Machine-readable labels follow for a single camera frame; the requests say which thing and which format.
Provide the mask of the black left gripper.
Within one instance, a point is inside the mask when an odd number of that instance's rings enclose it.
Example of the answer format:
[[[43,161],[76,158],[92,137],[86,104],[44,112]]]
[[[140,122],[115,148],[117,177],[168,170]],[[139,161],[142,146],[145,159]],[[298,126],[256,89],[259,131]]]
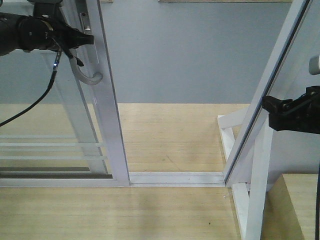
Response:
[[[48,18],[46,23],[49,24],[49,32],[47,37],[52,39],[68,58],[73,58],[71,49],[76,49],[83,45],[93,45],[94,36],[80,32],[76,28],[72,28],[65,22]]]

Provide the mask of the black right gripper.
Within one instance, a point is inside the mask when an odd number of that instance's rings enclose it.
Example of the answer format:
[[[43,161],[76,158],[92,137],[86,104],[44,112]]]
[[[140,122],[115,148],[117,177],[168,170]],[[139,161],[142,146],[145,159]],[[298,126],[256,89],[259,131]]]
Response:
[[[296,100],[262,98],[262,108],[269,112],[269,126],[275,131],[320,133],[320,87],[309,86]]]

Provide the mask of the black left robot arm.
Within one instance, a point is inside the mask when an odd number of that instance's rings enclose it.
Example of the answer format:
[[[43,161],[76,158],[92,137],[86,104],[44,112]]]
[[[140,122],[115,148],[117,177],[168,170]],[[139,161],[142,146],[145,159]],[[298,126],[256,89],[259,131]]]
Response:
[[[71,49],[92,45],[94,36],[67,24],[61,0],[30,0],[32,15],[0,13],[0,55],[14,50],[49,50],[74,56]]]

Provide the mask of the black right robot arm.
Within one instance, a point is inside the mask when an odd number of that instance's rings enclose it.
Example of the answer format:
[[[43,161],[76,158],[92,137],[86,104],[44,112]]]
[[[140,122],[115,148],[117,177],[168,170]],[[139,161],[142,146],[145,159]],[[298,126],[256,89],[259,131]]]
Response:
[[[262,108],[268,112],[269,127],[275,131],[320,133],[320,87],[309,86],[299,98],[262,98]]]

